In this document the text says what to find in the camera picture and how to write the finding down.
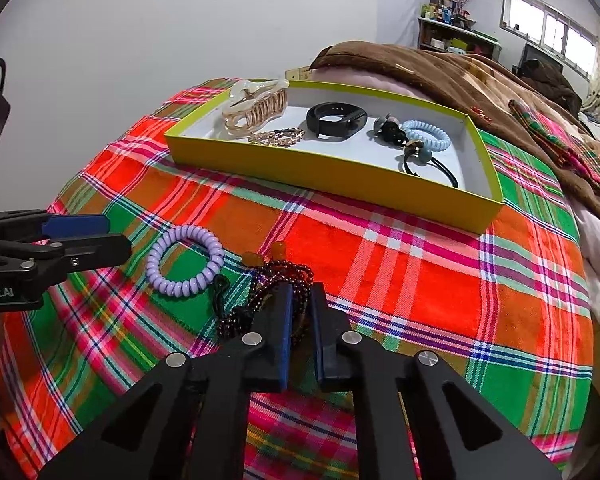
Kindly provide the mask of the red green plaid bedsheet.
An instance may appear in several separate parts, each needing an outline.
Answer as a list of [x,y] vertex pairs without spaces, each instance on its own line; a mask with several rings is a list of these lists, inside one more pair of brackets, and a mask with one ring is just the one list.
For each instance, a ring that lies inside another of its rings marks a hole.
[[178,166],[164,135],[227,87],[205,82],[140,118],[50,203],[53,214],[103,214],[132,255],[69,276],[38,310],[6,315],[0,423],[20,472],[35,478],[168,354],[203,356],[243,332],[280,283],[294,292],[294,357],[288,388],[251,400],[247,478],[358,474],[351,398],[315,381],[315,283],[386,349],[437,352],[564,470],[592,384],[593,329],[578,229],[554,171],[481,133],[504,205],[475,235]]

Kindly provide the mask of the cream claw hair clip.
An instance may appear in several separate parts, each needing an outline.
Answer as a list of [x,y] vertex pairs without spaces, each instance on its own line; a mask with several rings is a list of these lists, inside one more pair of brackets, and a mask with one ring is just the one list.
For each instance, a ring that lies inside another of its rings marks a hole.
[[223,126],[232,136],[248,136],[286,112],[287,79],[241,79],[230,88],[222,110]]

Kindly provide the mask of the yellow-green shallow box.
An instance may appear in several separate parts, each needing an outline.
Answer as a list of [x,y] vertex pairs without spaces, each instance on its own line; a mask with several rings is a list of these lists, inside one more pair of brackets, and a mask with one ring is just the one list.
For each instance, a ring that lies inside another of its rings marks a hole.
[[[502,209],[498,176],[467,115],[433,102],[350,84],[294,81],[287,96],[284,114],[267,124],[266,130],[301,129],[310,107],[327,102],[361,107],[366,124],[344,140],[307,132],[290,148],[258,145],[224,129],[222,110],[230,94],[222,91],[166,132],[172,159],[180,165],[355,198],[478,234]],[[451,144],[436,159],[450,174],[375,139],[373,124],[387,114],[444,130]]]

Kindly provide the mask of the plaid pillow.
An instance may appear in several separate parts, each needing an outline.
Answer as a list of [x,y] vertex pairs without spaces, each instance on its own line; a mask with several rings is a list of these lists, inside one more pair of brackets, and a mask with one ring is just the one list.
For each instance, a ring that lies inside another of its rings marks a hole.
[[524,102],[509,100],[508,107],[558,167],[571,170],[600,190],[600,156],[592,148],[580,138],[566,133],[557,122],[535,112]]

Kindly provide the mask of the black fitness band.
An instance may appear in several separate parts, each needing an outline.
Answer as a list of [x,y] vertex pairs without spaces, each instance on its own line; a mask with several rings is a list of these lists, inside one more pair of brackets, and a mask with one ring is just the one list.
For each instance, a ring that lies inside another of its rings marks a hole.
[[362,107],[341,102],[326,102],[312,106],[306,112],[306,126],[317,136],[347,139],[359,132],[368,115]]

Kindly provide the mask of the brown fleece blanket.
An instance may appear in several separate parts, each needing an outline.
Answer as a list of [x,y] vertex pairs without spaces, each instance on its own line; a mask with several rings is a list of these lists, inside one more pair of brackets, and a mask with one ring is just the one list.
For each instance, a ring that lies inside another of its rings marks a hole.
[[600,219],[600,186],[578,176],[573,169],[559,166],[557,159],[514,117],[508,103],[515,100],[526,104],[532,112],[557,122],[565,133],[582,139],[585,131],[577,118],[497,62],[476,54],[431,52],[355,40],[321,50],[309,66],[315,73],[335,68],[384,76],[469,115],[478,128],[545,162],[562,189]]

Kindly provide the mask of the dark wooden shelf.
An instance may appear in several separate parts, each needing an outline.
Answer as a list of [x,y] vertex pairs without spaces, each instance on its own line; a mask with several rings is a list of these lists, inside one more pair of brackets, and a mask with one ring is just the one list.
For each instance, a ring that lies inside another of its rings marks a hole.
[[473,53],[498,62],[498,40],[430,18],[419,18],[417,47],[432,52]]

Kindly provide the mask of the window with white frame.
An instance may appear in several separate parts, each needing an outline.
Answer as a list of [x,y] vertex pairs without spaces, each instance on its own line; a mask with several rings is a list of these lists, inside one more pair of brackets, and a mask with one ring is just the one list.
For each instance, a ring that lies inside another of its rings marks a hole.
[[501,28],[565,62],[591,80],[596,69],[597,37],[542,0],[503,0]]

